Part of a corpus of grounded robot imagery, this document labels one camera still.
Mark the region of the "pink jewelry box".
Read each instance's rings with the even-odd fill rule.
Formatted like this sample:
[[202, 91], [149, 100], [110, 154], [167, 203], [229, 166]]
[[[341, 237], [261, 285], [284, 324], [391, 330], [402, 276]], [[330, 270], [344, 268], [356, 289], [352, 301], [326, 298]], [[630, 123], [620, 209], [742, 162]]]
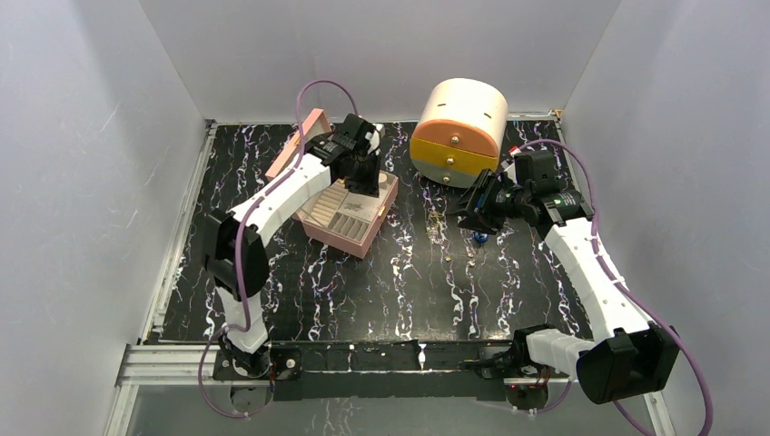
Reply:
[[393, 205], [399, 190], [399, 178], [393, 173], [379, 184], [376, 198], [349, 192], [338, 181], [308, 200], [293, 218], [305, 234], [345, 253], [364, 258]]

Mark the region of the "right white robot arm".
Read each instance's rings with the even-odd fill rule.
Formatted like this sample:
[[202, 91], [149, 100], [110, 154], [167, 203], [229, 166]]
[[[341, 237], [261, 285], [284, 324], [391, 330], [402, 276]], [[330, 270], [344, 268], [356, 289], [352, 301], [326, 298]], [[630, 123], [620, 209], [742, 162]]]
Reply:
[[449, 208], [459, 227], [493, 235], [508, 219], [535, 229], [561, 262], [586, 310], [592, 338], [548, 324], [518, 329], [507, 361], [524, 376], [544, 367], [577, 380], [595, 404], [661, 391], [679, 348], [672, 335], [618, 288], [620, 277], [600, 261], [594, 212], [576, 189], [561, 184], [548, 151], [513, 157], [514, 176], [484, 169]]

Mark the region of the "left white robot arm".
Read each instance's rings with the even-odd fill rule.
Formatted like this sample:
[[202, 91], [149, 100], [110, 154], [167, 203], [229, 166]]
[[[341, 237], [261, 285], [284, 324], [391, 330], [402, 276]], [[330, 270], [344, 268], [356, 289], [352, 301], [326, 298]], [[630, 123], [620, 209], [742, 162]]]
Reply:
[[207, 214], [202, 267], [213, 278], [225, 316], [216, 337], [244, 376], [260, 378], [271, 367], [261, 298], [271, 275], [268, 244], [304, 204], [338, 181], [353, 193], [378, 197], [381, 130], [348, 114], [330, 132], [301, 134], [275, 179], [232, 209]]

